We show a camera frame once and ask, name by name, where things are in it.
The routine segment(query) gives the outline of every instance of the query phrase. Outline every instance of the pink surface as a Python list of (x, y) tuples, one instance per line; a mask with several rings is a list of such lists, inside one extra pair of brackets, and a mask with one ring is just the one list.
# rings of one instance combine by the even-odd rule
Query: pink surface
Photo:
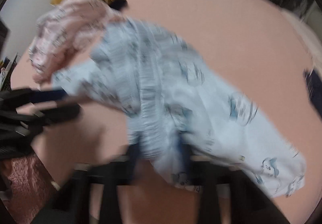
[[(311, 107), (302, 72), (311, 67), (305, 46), (279, 9), (265, 0), (128, 0), (126, 14), (165, 26), (191, 43), (206, 63), (244, 91), (305, 156), (305, 187), (275, 201), (293, 224), (304, 223), (322, 188), (322, 123)], [(73, 63), (88, 57), (78, 55)], [(24, 54), (12, 88), (36, 87)], [(48, 129), (34, 142), (37, 155), (61, 183), (75, 162), (99, 163), (126, 141), (123, 114), (96, 103), (83, 105), (73, 123)], [(138, 185), (122, 187), (125, 223), (195, 223), (196, 196), (140, 174)]]
[(5, 205), (17, 224), (29, 224), (55, 193), (52, 178), (37, 155), (12, 160), (12, 199)]

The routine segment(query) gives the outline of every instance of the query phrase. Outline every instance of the cartoon print fabric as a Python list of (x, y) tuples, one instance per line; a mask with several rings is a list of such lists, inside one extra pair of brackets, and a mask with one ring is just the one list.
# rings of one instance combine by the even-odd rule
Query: cartoon print fabric
[(304, 185), (304, 158), (258, 106), (161, 27), (131, 19), (108, 25), (91, 59), (55, 73), (52, 83), (122, 109), (130, 144), (140, 134), (142, 155), (176, 186), (189, 186), (179, 131), (196, 154), (244, 170), (270, 196)]
[(123, 20), (101, 0), (63, 0), (37, 20), (37, 35), (29, 48), (37, 72), (34, 81), (41, 84), (50, 79), (68, 57), (85, 49), (104, 31), (108, 22)]

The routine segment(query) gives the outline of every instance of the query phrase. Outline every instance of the light blue fabric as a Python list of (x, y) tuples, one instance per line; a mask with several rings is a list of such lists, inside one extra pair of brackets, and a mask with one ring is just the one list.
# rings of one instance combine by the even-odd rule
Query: light blue fabric
[(257, 105), (211, 72), (174, 33), (129, 20), (110, 24), (81, 65), (53, 75), (70, 95), (113, 104), (127, 115), (129, 142), (168, 182), (185, 182), (178, 131), (195, 152), (243, 169), (268, 195), (304, 185), (305, 160)]

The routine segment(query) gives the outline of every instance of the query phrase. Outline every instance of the white wall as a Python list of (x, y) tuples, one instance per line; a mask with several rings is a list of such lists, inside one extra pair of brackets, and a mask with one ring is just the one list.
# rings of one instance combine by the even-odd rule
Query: white wall
[(50, 0), (7, 0), (0, 16), (11, 30), (1, 58), (22, 55), (36, 32), (36, 19), (53, 7)]

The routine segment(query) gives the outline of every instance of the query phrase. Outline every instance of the pink lace fabric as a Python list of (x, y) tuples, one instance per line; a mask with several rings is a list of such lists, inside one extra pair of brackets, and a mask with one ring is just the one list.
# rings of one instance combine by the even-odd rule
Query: pink lace fabric
[(29, 48), (36, 70), (33, 80), (38, 84), (49, 81), (64, 61), (89, 46), (108, 23), (124, 20), (101, 0), (63, 0), (37, 20), (37, 35)]

